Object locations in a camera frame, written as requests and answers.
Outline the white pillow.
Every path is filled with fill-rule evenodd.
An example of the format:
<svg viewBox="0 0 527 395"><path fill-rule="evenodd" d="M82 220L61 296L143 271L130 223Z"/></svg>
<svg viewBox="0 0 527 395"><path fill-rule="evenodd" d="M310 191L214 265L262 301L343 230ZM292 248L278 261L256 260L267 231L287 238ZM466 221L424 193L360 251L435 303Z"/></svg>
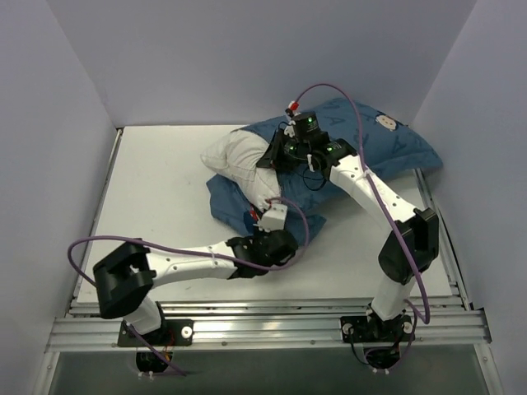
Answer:
<svg viewBox="0 0 527 395"><path fill-rule="evenodd" d="M276 171L257 166L268 147L262 137L238 129L208 146L200 157L207 168L236 183L250 203L265 209L268 199L282 196Z"/></svg>

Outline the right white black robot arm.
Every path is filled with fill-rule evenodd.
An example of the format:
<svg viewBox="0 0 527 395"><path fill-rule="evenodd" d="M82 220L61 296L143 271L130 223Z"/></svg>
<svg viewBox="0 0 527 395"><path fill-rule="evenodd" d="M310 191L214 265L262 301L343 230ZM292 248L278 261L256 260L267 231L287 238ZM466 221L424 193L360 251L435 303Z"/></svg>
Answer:
<svg viewBox="0 0 527 395"><path fill-rule="evenodd" d="M439 253L439 219L404 200L363 162L360 152L342 138L333 140L319 127L315 112L294 115L277 127L259 168L293 171L303 165L343 190L381 227L387 238L378 255L383 272L366 318L368 334L378 340L395 330L394 319L421 275Z"/></svg>

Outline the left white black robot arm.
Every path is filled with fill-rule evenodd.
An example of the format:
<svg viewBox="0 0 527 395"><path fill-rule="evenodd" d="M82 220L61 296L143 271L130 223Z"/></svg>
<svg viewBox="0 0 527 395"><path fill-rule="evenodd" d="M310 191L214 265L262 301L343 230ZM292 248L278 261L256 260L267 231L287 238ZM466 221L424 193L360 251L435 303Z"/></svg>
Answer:
<svg viewBox="0 0 527 395"><path fill-rule="evenodd" d="M250 279L284 267L298 243L286 230L273 230L197 249L174 252L155 249L141 239L122 243L94 267L100 316L122 318L148 345L166 334L161 308L149 296L152 289L198 279Z"/></svg>

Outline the blue cartoon print pillowcase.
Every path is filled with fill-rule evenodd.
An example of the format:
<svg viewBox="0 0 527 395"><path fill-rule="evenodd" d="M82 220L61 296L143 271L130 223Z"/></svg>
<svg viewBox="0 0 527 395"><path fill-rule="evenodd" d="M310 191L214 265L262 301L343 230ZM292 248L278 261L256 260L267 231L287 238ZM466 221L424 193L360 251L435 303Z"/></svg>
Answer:
<svg viewBox="0 0 527 395"><path fill-rule="evenodd" d="M405 170L435 169L442 165L431 145L410 127L368 105L350 105L344 98L328 100L314 107L319 126L330 138L342 138L356 150L363 151L366 165L383 180ZM285 117L278 116L238 129L253 132L268 144ZM312 241L323 229L325 218L315 214L321 204L343 195L332 184L323 184L320 174L308 174L305 166L291 173L277 174L282 197L298 208L287 214L286 228L299 244ZM212 217L230 226L237 234L252 235L254 206L239 186L216 174L207 182Z"/></svg>

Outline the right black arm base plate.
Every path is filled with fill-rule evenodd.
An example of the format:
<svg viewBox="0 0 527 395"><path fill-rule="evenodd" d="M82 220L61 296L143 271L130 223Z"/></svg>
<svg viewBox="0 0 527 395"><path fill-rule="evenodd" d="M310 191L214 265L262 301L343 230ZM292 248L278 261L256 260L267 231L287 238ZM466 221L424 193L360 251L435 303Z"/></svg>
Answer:
<svg viewBox="0 0 527 395"><path fill-rule="evenodd" d="M339 319L343 342L395 343L408 341L413 329L413 319L407 314L383 321L377 314L342 316Z"/></svg>

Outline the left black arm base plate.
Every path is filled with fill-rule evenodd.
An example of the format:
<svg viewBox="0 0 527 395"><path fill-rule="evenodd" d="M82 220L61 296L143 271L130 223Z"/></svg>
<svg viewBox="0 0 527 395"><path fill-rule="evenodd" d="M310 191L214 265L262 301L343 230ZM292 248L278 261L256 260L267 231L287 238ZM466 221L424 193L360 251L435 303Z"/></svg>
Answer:
<svg viewBox="0 0 527 395"><path fill-rule="evenodd" d="M151 333L142 335L142 338L152 346L191 346L194 335L194 321L191 319L168 319L163 326ZM140 347L142 343L122 322L117 339L119 347Z"/></svg>

